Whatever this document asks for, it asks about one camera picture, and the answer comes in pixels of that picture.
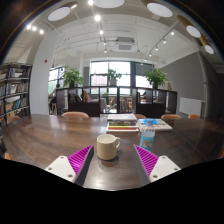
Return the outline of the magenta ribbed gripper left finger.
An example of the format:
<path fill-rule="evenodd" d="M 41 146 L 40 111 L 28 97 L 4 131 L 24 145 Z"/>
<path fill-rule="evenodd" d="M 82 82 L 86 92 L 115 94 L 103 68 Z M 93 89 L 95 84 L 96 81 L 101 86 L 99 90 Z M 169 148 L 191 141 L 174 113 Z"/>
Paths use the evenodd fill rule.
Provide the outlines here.
<path fill-rule="evenodd" d="M 88 172 L 88 168 L 94 155 L 94 146 L 89 145 L 70 156 L 60 155 L 45 170 L 82 186 Z"/>

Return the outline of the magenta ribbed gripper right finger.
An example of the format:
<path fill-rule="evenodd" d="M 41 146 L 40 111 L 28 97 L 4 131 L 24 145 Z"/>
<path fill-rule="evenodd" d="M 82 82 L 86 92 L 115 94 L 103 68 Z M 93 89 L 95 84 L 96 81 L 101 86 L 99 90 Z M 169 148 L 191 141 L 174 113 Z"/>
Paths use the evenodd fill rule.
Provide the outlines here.
<path fill-rule="evenodd" d="M 138 145 L 134 145 L 134 158 L 142 183 L 152 183 L 180 170 L 167 156 L 157 156 Z"/>

